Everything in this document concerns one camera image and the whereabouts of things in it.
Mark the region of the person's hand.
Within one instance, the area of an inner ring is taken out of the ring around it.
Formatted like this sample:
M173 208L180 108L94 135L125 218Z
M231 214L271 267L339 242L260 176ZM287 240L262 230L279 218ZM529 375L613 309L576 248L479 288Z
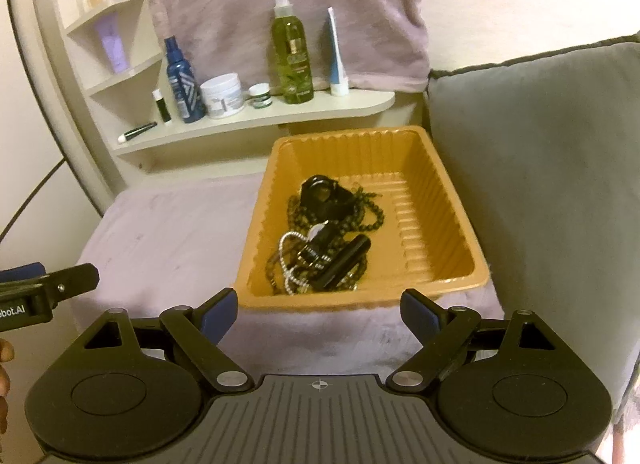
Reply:
M11 380L9 373L4 369L4 365L14 359L15 350L13 345L6 340L0 340L0 422L1 432L6 432L6 425L8 425L8 397L11 389Z

